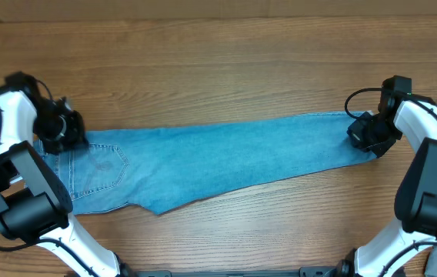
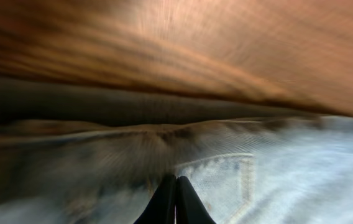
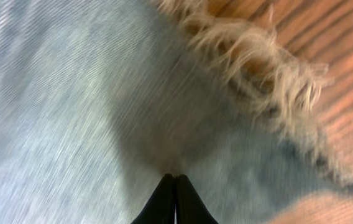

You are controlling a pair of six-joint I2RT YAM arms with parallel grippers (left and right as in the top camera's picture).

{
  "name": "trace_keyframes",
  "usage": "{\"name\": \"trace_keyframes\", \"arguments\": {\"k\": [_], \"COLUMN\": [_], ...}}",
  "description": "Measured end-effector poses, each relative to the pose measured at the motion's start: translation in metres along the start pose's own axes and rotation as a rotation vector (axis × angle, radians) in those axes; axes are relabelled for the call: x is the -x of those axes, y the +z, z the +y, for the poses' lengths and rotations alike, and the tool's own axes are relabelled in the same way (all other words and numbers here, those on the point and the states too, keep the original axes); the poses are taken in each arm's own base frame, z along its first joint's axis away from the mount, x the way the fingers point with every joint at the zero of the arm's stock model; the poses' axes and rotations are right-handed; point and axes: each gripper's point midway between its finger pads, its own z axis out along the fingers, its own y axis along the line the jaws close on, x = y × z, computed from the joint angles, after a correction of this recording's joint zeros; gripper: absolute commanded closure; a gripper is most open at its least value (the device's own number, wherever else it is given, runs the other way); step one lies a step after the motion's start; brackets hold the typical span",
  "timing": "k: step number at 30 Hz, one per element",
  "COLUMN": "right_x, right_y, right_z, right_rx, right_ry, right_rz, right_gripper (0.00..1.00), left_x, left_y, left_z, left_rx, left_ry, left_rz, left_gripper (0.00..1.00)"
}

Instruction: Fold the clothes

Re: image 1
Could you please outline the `light blue denim jeans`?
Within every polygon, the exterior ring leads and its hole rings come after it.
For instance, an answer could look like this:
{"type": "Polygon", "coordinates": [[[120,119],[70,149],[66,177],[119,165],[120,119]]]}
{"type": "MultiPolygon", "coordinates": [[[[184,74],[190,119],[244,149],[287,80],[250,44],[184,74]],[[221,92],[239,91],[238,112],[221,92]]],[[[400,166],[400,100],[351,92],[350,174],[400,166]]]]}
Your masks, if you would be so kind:
{"type": "Polygon", "coordinates": [[[354,148],[344,112],[263,121],[91,131],[88,146],[53,155],[35,150],[68,190],[75,214],[139,205],[162,214],[252,185],[357,165],[375,155],[354,148]]]}

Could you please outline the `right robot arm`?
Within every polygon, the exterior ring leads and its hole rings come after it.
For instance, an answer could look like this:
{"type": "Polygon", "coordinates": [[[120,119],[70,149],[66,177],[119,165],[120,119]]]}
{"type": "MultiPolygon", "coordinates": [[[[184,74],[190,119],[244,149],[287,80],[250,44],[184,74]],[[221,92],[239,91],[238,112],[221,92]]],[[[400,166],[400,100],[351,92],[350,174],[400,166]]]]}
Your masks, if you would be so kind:
{"type": "Polygon", "coordinates": [[[412,80],[387,78],[378,114],[355,117],[347,134],[353,147],[382,157],[406,137],[415,157],[395,195],[395,218],[368,244],[353,249],[330,276],[403,276],[403,266],[437,246],[437,104],[412,93],[412,80]]]}

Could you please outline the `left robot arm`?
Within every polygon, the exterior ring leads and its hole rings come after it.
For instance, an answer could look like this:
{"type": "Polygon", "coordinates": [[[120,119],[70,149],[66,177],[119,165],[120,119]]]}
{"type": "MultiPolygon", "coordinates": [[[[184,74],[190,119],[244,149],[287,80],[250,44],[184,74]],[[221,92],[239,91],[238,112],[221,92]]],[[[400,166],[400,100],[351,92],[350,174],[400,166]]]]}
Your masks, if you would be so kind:
{"type": "Polygon", "coordinates": [[[73,214],[68,189],[36,152],[86,147],[82,116],[65,98],[43,97],[44,83],[24,72],[0,86],[0,252],[32,246],[50,251],[76,276],[134,276],[73,214]]]}

